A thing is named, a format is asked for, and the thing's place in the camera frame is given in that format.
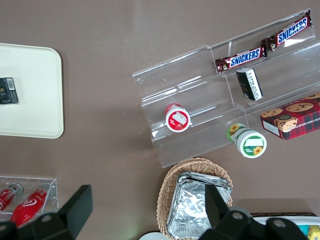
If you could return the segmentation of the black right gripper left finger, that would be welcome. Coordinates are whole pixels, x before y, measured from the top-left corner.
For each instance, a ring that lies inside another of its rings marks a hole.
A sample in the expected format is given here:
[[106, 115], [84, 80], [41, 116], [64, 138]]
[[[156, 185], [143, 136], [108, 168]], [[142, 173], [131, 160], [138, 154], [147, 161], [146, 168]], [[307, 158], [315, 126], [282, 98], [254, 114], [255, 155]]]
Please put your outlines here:
[[31, 227], [34, 240], [75, 240], [93, 212], [91, 185], [82, 185], [58, 212], [44, 214]]

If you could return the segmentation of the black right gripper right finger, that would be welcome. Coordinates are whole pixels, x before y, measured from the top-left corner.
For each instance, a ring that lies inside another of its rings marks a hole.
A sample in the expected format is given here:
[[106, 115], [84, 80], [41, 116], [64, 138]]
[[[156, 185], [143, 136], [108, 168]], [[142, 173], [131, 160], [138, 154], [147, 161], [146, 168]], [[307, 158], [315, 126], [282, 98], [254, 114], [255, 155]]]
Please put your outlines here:
[[251, 215], [241, 207], [228, 207], [214, 185], [205, 187], [205, 210], [211, 228], [201, 240], [247, 240]]

